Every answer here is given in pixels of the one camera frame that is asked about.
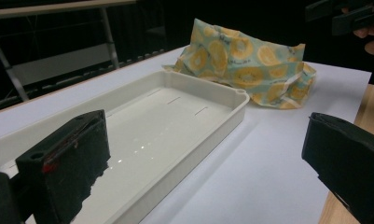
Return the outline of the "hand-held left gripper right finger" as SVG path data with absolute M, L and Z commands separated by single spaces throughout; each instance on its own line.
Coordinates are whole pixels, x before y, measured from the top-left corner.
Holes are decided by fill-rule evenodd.
M 374 224 L 374 134 L 313 112 L 301 158 L 361 224 Z

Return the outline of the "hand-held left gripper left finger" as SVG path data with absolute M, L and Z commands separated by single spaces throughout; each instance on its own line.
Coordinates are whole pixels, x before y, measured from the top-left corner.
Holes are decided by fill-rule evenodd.
M 16 164 L 32 191 L 36 224 L 70 224 L 109 159 L 103 110 L 70 119 L 21 154 Z

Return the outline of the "metal frame stand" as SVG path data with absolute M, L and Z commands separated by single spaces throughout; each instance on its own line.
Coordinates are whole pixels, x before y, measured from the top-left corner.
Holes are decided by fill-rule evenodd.
M 0 104 L 119 68 L 118 14 L 136 0 L 0 0 Z

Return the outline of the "white plastic tray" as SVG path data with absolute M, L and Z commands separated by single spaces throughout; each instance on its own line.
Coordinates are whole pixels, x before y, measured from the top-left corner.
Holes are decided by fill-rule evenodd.
M 139 222 L 243 120 L 249 97 L 159 71 L 66 105 L 60 92 L 0 113 L 0 171 L 14 175 L 24 151 L 86 112 L 106 115 L 111 158 L 72 224 Z

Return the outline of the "orange print face mask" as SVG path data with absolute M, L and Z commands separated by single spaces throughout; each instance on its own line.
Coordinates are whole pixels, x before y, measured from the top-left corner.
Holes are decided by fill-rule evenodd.
M 297 109 L 316 79 L 316 70 L 303 61 L 304 49 L 194 20 L 189 45 L 165 68 L 243 89 L 257 105 Z

